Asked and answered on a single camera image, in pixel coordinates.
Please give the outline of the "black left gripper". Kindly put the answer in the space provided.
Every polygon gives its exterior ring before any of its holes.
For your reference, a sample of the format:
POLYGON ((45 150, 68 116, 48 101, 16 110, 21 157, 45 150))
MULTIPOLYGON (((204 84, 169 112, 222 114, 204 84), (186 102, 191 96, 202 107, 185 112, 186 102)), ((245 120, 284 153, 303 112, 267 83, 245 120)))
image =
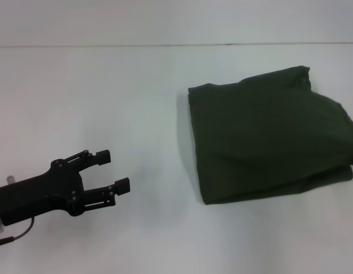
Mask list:
POLYGON ((0 187, 0 220, 8 226, 53 211, 71 216, 116 205, 116 196, 130 192, 130 179, 117 180, 101 188, 85 190, 80 172, 111 162, 109 150, 79 152, 51 163, 42 175, 0 187))

